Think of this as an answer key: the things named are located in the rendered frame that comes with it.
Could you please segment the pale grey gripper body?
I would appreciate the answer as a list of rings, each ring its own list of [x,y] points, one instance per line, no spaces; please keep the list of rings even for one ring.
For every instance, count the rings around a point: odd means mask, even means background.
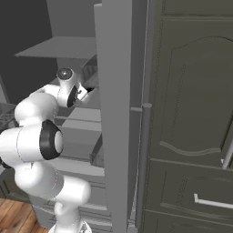
[[[79,85],[77,89],[76,99],[81,101],[82,103],[87,103],[90,99],[87,90],[82,85]]]

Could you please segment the grey fridge door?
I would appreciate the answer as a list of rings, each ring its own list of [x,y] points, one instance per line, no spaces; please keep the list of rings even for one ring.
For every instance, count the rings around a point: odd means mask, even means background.
[[[107,208],[127,233],[137,180],[147,0],[94,6]]]

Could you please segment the tall dark olive cupboard door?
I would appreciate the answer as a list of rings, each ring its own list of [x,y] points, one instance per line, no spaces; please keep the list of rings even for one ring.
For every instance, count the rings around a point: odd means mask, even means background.
[[[151,157],[221,167],[233,139],[233,19],[162,19]]]

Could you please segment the small dark olive cupboard door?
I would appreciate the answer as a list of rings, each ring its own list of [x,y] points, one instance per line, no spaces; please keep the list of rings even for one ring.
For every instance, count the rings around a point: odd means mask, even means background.
[[[233,15],[233,0],[163,0],[165,15]]]

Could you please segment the dark grey container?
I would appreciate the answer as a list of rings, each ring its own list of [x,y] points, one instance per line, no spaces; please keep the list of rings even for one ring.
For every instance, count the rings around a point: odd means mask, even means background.
[[[90,164],[95,167],[104,166],[103,138],[99,137],[93,151],[89,154]]]

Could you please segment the grey cupboard run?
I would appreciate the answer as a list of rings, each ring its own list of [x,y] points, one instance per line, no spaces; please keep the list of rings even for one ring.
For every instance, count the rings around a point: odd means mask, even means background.
[[[0,175],[0,198],[29,203],[28,195],[15,183],[15,171],[5,169]]]

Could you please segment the dark olive drawer front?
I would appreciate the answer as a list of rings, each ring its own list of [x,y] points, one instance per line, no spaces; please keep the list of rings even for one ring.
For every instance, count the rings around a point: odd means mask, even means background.
[[[149,162],[146,210],[233,225],[233,209],[196,204],[194,193],[233,204],[233,170],[160,159]]]
[[[233,233],[233,225],[147,210],[141,233]]]

